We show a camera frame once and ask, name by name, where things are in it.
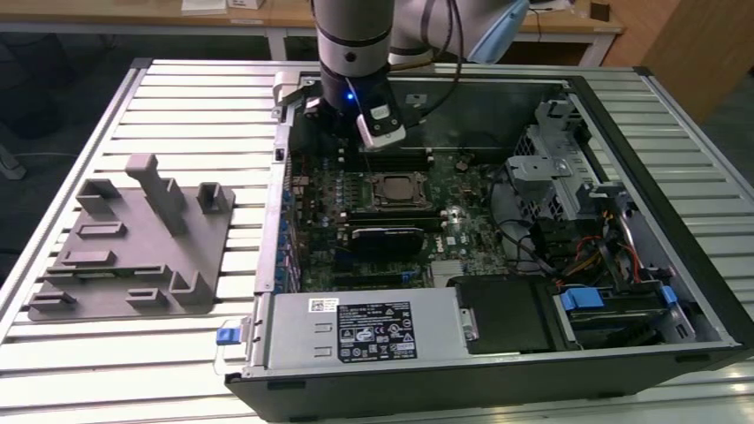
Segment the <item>label sticker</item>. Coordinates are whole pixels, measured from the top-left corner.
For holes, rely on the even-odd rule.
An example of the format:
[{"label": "label sticker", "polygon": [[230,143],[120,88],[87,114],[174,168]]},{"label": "label sticker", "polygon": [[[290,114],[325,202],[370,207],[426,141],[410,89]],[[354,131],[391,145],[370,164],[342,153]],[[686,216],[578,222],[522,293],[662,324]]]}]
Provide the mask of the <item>label sticker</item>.
[{"label": "label sticker", "polygon": [[309,312],[335,312],[339,301],[339,298],[310,299]]},{"label": "label sticker", "polygon": [[235,25],[262,25],[265,21],[261,19],[231,19],[231,24]]},{"label": "label sticker", "polygon": [[337,310],[341,362],[418,357],[410,302],[341,305]]}]

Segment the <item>aluminum extrusion table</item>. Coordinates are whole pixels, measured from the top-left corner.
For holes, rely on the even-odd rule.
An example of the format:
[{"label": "aluminum extrusion table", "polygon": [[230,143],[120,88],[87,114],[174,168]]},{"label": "aluminum extrusion table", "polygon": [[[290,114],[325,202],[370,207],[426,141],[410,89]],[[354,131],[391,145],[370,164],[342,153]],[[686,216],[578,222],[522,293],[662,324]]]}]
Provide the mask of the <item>aluminum extrusion table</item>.
[{"label": "aluminum extrusion table", "polygon": [[[317,64],[136,61],[52,206],[0,291],[0,421],[261,421],[217,374],[215,331],[254,306],[257,247],[277,137],[273,84]],[[453,72],[439,66],[438,72]],[[650,76],[632,69],[486,67],[471,73],[581,74],[624,130],[740,300],[754,314],[754,191]],[[213,312],[180,318],[34,323],[26,302],[78,215],[82,181],[136,182],[122,171],[132,153],[156,153],[179,185],[234,187],[237,206]],[[597,151],[598,159],[608,163]],[[616,171],[608,167],[616,178]],[[243,347],[226,358],[242,360]],[[754,362],[685,375],[636,396],[600,401],[414,413],[378,422],[748,422],[754,419]]]}]

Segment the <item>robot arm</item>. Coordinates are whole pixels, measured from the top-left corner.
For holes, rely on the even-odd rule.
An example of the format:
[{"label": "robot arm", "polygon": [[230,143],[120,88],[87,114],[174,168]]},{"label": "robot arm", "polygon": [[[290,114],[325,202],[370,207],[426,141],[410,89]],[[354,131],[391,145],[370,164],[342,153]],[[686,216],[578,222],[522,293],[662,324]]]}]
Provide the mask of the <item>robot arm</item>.
[{"label": "robot arm", "polygon": [[[463,56],[495,63],[526,17],[529,0],[313,0],[325,107],[341,127],[357,123],[367,150],[406,138],[387,83],[389,54],[421,56],[446,45],[451,2],[465,25]],[[461,51],[458,30],[447,51]]]}]

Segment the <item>blue latch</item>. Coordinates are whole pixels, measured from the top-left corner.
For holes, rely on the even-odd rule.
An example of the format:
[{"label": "blue latch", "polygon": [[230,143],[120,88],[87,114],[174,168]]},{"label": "blue latch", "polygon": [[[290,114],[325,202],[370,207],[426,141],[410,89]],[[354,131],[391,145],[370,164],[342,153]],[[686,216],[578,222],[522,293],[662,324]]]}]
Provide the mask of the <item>blue latch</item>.
[{"label": "blue latch", "polygon": [[561,302],[566,311],[605,306],[600,291],[594,287],[567,289],[566,292],[561,294]]},{"label": "blue latch", "polygon": [[680,302],[680,297],[676,295],[673,287],[670,287],[669,285],[662,286],[662,297],[665,298],[669,307]]},{"label": "blue latch", "polygon": [[241,328],[230,327],[223,329],[217,329],[217,345],[241,345]]}]

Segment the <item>desk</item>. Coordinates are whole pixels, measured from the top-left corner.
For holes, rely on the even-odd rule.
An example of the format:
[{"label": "desk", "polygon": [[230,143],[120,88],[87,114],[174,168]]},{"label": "desk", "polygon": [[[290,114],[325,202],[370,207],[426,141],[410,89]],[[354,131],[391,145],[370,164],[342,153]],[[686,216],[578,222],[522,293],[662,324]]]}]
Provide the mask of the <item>desk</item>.
[{"label": "desk", "polygon": [[[74,34],[262,35],[274,60],[287,60],[286,38],[317,36],[306,0],[267,0],[254,11],[229,9],[225,15],[182,16],[182,0],[3,0],[0,31]],[[518,42],[588,44],[581,65],[600,66],[624,26],[616,20],[582,18],[589,0],[578,0],[577,13],[554,11],[529,16]]]}]

